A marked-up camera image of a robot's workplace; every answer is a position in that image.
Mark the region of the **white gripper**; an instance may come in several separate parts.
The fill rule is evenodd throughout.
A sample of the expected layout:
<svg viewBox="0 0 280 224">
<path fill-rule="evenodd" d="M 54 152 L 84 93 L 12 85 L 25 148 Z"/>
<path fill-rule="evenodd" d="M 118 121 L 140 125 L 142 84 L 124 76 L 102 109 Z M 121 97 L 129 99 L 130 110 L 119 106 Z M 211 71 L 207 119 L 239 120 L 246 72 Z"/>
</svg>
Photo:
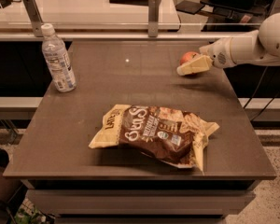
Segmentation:
<svg viewBox="0 0 280 224">
<path fill-rule="evenodd" d="M 192 60 L 180 64 L 176 72 L 180 76 L 193 75 L 208 71 L 213 66 L 216 68 L 231 68 L 236 65 L 231 57 L 232 38 L 220 38 L 218 41 L 199 48 L 199 54 Z"/>
</svg>

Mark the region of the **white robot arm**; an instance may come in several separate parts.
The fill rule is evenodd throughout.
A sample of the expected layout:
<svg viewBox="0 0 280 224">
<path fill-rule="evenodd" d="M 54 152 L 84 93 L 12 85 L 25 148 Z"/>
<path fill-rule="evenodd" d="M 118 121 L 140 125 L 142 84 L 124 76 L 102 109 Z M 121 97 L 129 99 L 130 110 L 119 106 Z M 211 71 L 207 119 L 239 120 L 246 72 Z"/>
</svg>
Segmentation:
<svg viewBox="0 0 280 224">
<path fill-rule="evenodd" d="M 180 76 L 198 74 L 211 67 L 232 68 L 241 64 L 280 66 L 280 13 L 268 17 L 251 32 L 220 38 L 202 46 L 198 53 L 182 62 L 176 72 Z"/>
</svg>

